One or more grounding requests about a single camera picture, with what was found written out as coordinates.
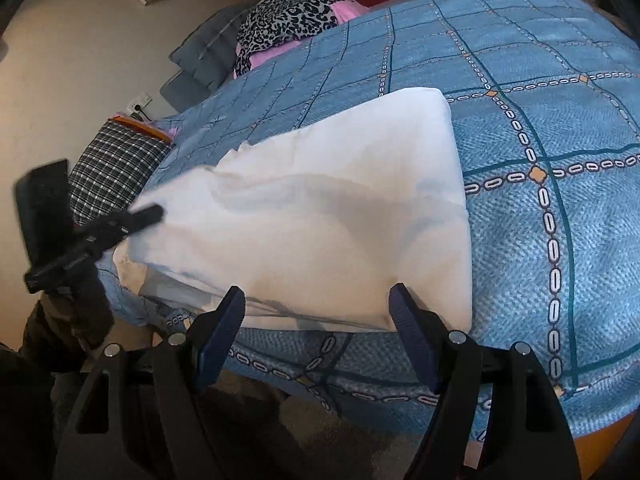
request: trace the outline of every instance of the pink fabric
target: pink fabric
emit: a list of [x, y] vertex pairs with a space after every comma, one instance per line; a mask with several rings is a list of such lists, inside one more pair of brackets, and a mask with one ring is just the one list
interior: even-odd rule
[[344, 0], [343, 2], [335, 2], [331, 5], [331, 10], [334, 12], [338, 24], [357, 18], [369, 12], [369, 7], [355, 2], [354, 0]]
[[[359, 4], [354, 0], [345, 0], [343, 2], [335, 2], [331, 4], [331, 10], [334, 12], [336, 20], [338, 21], [338, 25], [348, 22], [353, 18], [357, 18], [358, 16], [362, 16], [369, 12], [369, 7], [365, 7], [364, 5]], [[256, 67], [259, 67], [263, 63], [270, 60], [272, 57], [279, 56], [280, 54], [284, 54], [286, 51], [291, 50], [292, 48], [296, 48], [302, 44], [302, 41], [287, 41], [287, 43], [281, 44], [279, 46], [272, 46], [267, 50], [263, 50], [262, 52], [256, 52], [249, 57], [249, 61], [251, 62], [251, 70]], [[236, 54], [240, 52], [240, 44], [236, 46]]]

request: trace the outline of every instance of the gray pillow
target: gray pillow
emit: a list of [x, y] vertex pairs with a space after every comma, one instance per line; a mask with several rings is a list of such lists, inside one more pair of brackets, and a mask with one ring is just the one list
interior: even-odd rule
[[257, 2], [219, 10], [194, 30], [169, 59], [202, 85], [215, 91], [236, 63], [238, 28]]

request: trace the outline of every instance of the person's arm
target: person's arm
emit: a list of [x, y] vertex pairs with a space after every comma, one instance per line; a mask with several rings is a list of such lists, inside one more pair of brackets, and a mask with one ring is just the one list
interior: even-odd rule
[[42, 295], [24, 328], [20, 355], [48, 372], [79, 371], [112, 325], [109, 301], [94, 267], [67, 290]]

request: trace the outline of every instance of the bed sheet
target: bed sheet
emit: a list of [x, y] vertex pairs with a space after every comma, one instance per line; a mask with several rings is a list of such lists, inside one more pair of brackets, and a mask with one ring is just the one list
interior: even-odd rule
[[[640, 403], [640, 52], [580, 0], [415, 0], [329, 30], [157, 122], [176, 147], [150, 189], [241, 142], [382, 94], [439, 88], [465, 179], [471, 335], [532, 345], [575, 436]], [[122, 290], [114, 311], [185, 330], [184, 311]], [[395, 333], [242, 329], [232, 371], [379, 429], [423, 432], [436, 397]], [[484, 439], [490, 391], [472, 437]]]

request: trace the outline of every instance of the black and white checkered pillow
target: black and white checkered pillow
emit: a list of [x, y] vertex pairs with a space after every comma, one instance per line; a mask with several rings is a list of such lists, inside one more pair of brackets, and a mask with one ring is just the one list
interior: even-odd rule
[[69, 176], [74, 221], [84, 224], [126, 209], [170, 150], [160, 139], [108, 120]]

